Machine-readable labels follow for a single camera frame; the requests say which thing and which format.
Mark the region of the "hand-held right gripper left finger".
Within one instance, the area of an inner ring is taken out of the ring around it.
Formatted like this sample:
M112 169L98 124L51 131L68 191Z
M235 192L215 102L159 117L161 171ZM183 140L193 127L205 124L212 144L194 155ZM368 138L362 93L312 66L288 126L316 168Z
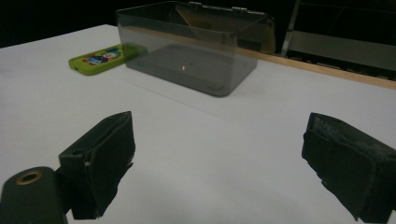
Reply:
M133 165L132 113L102 119L59 155L64 208L75 219L97 219L112 203Z

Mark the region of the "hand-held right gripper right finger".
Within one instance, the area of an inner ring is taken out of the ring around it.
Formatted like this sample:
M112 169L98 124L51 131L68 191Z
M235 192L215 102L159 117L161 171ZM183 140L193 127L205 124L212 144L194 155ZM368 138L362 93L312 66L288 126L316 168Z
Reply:
M302 157L355 219L388 223L396 211L396 149L340 119L312 113Z

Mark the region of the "clear grey plastic lidded box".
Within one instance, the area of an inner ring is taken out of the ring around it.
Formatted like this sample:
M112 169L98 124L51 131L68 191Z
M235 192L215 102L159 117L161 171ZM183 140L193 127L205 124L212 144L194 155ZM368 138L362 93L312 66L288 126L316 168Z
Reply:
M165 1L116 12L126 66L212 96L229 95L276 51L275 20L242 7Z

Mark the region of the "metal stand frame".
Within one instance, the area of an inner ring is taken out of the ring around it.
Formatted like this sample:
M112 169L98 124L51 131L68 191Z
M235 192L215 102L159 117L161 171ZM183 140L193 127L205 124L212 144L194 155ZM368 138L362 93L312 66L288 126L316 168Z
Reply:
M396 81L396 0L295 0L281 55Z

